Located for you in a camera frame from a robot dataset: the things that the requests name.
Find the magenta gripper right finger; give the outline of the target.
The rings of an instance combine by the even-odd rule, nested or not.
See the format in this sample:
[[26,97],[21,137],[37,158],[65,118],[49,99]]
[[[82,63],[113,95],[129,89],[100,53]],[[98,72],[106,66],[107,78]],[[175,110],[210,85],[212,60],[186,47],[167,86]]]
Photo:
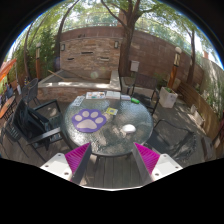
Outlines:
[[134,145],[132,153],[144,185],[182,169],[168,154],[158,154],[138,143]]

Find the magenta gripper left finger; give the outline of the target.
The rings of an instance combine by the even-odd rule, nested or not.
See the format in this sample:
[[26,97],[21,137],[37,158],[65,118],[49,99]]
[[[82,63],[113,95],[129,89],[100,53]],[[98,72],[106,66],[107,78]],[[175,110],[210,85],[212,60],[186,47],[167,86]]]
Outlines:
[[91,153],[91,143],[86,143],[66,154],[55,154],[41,169],[79,185]]

